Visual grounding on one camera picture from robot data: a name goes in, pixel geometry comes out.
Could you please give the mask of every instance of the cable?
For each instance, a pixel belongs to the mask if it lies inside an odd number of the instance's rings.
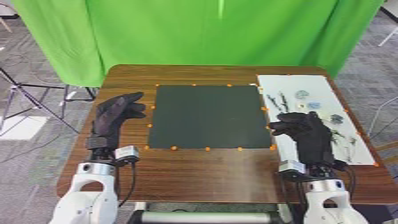
[[[347,166],[345,172],[349,174],[351,178],[351,186],[349,186],[349,192],[351,192],[351,197],[354,198],[354,192],[356,192],[356,185],[358,185],[358,177],[356,177],[356,171],[351,166]]]
[[[292,213],[292,223],[296,224],[296,220],[299,220],[299,216],[296,213],[296,208],[294,205],[290,203],[290,199],[289,199],[289,192],[287,192],[287,186],[285,186],[285,180],[283,180],[283,175],[280,174],[280,182],[281,182],[281,190],[283,190],[283,198],[285,198],[285,202],[290,208],[290,213]]]
[[[374,130],[374,127],[376,127],[377,118],[379,118],[379,114],[381,114],[383,108],[384,108],[384,106],[388,106],[388,105],[392,104],[392,102],[393,102],[397,99],[398,99],[398,96],[397,96],[392,100],[388,100],[388,101],[384,102],[384,104],[381,105],[381,107],[377,108],[377,114],[376,114],[376,117],[374,117],[374,120],[372,120],[372,124],[370,124],[368,136],[370,136],[370,134],[372,134],[372,130]]]
[[[52,139],[42,146],[34,147],[29,151],[26,151],[24,153],[20,153],[20,154],[15,155],[13,157],[10,157],[4,161],[0,161],[0,163],[10,162],[17,157],[20,157],[22,155],[26,155],[26,154],[29,154],[31,152],[34,152],[38,149],[42,149],[43,147],[47,147],[47,146],[54,143],[54,141],[59,139],[59,137],[61,137],[61,133],[59,133],[59,135],[56,136],[56,138],[54,138],[54,139]]]
[[[127,198],[125,198],[125,200],[123,200],[123,202],[122,202],[122,204],[120,204],[120,207],[125,205],[125,203],[127,203],[127,201],[129,201],[129,199],[130,199],[130,197],[132,197],[132,194],[134,194],[134,189],[136,189],[136,163],[132,163],[132,187],[130,187],[130,191],[129,191],[129,196],[127,196]]]
[[[395,123],[397,120],[398,120],[398,117],[397,117],[395,120],[388,123],[388,125],[384,126],[384,128],[381,129],[381,131],[377,132],[377,134],[370,137],[370,140],[383,134],[383,131],[388,129],[390,125]]]
[[[303,213],[308,211],[308,200],[305,196],[305,188],[303,188],[303,182],[296,183],[296,190],[299,194],[299,201],[301,201],[301,208],[303,208]]]

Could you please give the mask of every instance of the rubber mat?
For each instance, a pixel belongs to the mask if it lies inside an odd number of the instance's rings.
[[[257,86],[161,86],[150,147],[269,148]]]

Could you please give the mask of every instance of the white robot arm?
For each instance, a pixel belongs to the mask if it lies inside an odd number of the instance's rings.
[[[81,163],[72,188],[59,201],[50,224],[111,224],[118,216],[118,196],[114,191],[114,166]],[[82,191],[82,187],[100,182],[104,191]]]

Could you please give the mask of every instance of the metal stand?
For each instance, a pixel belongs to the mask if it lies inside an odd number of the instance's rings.
[[[384,45],[386,42],[390,41],[390,39],[392,39],[392,37],[393,37],[395,34],[398,34],[398,27],[395,28],[393,32],[390,33],[390,35],[388,35],[388,37],[386,37],[383,43],[379,44],[379,47],[383,47],[383,45]]]
[[[43,100],[49,94],[50,89],[65,89],[65,87],[58,87],[58,86],[45,86],[45,85],[31,85],[31,84],[22,84],[15,81],[13,77],[10,76],[8,72],[4,71],[4,69],[0,68],[0,73],[4,76],[6,81],[11,83],[11,89],[10,89],[10,98],[8,98],[8,105],[6,105],[6,109],[4,109],[4,116],[0,118],[0,132],[4,129],[4,123],[6,120],[10,118],[13,118],[15,116],[18,116],[20,114],[24,114],[26,112],[29,112],[33,109],[42,109],[50,116],[54,116],[54,118],[61,121],[61,123],[65,123],[65,125],[72,128],[72,130],[79,133],[77,129],[74,128],[74,126],[66,123],[65,121],[65,117],[61,117],[54,111],[50,110],[50,108],[45,106],[43,104]],[[45,88],[45,93],[42,95],[42,98],[36,99],[36,97],[33,96],[33,94],[27,92],[24,87],[33,87],[33,88]],[[26,109],[24,111],[20,111],[18,113],[15,113],[13,115],[10,114],[10,108],[11,108],[11,104],[13,104],[13,100],[15,100],[15,96],[17,93],[22,94],[22,96],[27,98],[29,102],[33,103],[33,107],[29,109]]]
[[[65,88],[65,101],[63,101],[63,110],[61,110],[61,118],[65,118],[66,115],[66,103],[68,102],[75,102],[75,101],[84,101],[84,102],[93,102],[97,100],[97,93],[95,93],[95,89],[91,87],[84,87],[88,94],[90,94],[90,98],[82,98],[82,99],[70,99],[68,95],[70,95],[70,85],[66,85]]]

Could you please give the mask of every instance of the green backdrop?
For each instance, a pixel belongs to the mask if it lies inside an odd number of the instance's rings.
[[[313,65],[336,76],[383,0],[15,0],[63,81],[116,64]]]

